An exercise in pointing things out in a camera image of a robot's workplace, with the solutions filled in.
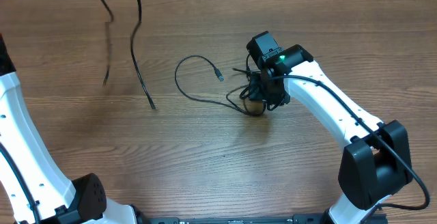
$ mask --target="wooden table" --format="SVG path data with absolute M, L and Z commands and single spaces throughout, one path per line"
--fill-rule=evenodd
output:
M 349 97 L 410 137 L 414 169 L 437 187 L 437 0 L 143 0 L 135 53 L 158 110 L 150 109 L 129 52 L 135 0 L 107 0 L 115 14 L 108 85 L 99 0 L 0 1 L 0 32 L 30 114 L 71 179 L 94 172 L 107 195 L 147 216 L 288 216 L 323 212 L 341 194 L 341 152 L 295 100 L 262 117 L 187 100 L 181 86 L 225 101 L 246 83 L 246 43 L 269 30 L 301 44 Z M 0 194 L 0 221 L 12 210 Z M 392 202 L 419 205 L 416 183 Z M 433 223 L 437 207 L 386 209 L 392 223 Z

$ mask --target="robotic arm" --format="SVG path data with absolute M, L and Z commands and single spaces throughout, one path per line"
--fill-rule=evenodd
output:
M 268 32 L 264 32 L 254 37 L 247 48 L 262 71 L 259 81 L 264 88 L 260 94 L 268 105 L 283 103 L 287 100 L 286 96 L 296 98 L 323 123 L 343 150 L 339 173 L 343 195 L 334 206 L 318 215 L 319 219 L 311 219 L 312 223 L 360 223 L 372 213 L 374 206 L 411 182 L 410 173 L 387 150 L 380 150 L 376 155 L 371 151 L 372 146 L 381 148 L 372 135 L 376 133 L 411 167 L 408 136 L 399 122 L 384 124 L 360 108 L 329 81 L 313 57 L 301 46 L 283 50 Z M 351 117 L 345 106 L 359 118 Z M 134 206 L 123 206 L 107 199 L 96 175 L 91 173 L 73 181 L 67 179 L 50 157 L 31 121 L 20 82 L 1 36 L 0 145 L 3 154 L 0 156 L 0 180 L 18 223 L 231 222 L 229 219 L 146 219 Z M 304 217 L 306 215 L 295 214 L 290 219 L 284 219 L 284 223 L 298 222 Z M 232 222 L 243 224 L 244 219 Z

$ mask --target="wooden tabletop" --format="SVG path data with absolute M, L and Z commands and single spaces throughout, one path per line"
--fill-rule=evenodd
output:
M 135 54 L 157 110 L 151 110 L 129 52 L 135 0 L 114 11 L 113 64 L 106 87 L 99 0 L 0 1 L 0 32 L 27 107 L 59 168 L 96 173 L 108 197 L 149 217 L 290 216 L 323 212 L 341 194 L 342 153 L 300 103 L 247 117 L 185 98 L 225 102 L 247 80 L 245 46 L 269 30 L 282 47 L 304 46 L 349 97 L 408 130 L 412 164 L 432 197 L 437 187 L 437 0 L 143 0 Z M 0 221 L 13 222 L 1 190 Z M 419 205 L 415 182 L 390 202 Z M 386 209 L 391 223 L 434 223 L 424 211 Z

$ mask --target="cable connector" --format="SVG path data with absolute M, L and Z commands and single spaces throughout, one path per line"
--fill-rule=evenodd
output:
M 221 74 L 220 70 L 218 68 L 214 69 L 214 72 L 216 72 L 216 76 L 220 81 L 224 81 L 223 75 Z

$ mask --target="wood grain surface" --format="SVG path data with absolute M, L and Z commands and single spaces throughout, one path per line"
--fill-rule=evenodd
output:
M 156 103 L 143 95 L 129 53 L 135 0 L 107 0 L 115 14 L 108 85 L 99 0 L 0 1 L 0 32 L 44 142 L 71 179 L 94 172 L 107 195 L 147 216 L 288 216 L 323 212 L 341 194 L 341 152 L 295 100 L 262 117 L 187 100 L 182 88 L 225 101 L 246 83 L 246 43 L 269 30 L 283 47 L 301 44 L 349 97 L 408 130 L 414 169 L 437 187 L 437 0 L 143 0 L 135 41 Z M 0 222 L 13 222 L 4 190 Z M 390 199 L 419 205 L 416 183 Z M 434 223 L 386 209 L 391 223 Z

